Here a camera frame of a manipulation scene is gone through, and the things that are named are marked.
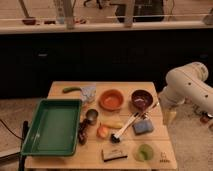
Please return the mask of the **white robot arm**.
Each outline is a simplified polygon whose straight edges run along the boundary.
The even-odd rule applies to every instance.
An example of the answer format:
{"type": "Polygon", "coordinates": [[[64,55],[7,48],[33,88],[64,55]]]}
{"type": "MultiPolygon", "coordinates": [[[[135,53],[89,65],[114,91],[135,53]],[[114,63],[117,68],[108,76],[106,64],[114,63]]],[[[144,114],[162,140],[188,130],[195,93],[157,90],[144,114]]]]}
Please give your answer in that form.
{"type": "Polygon", "coordinates": [[[208,68],[201,62],[176,67],[166,74],[167,85],[158,95],[165,125],[173,121],[176,107],[186,99],[213,114],[213,87],[205,83],[208,75],[208,68]]]}

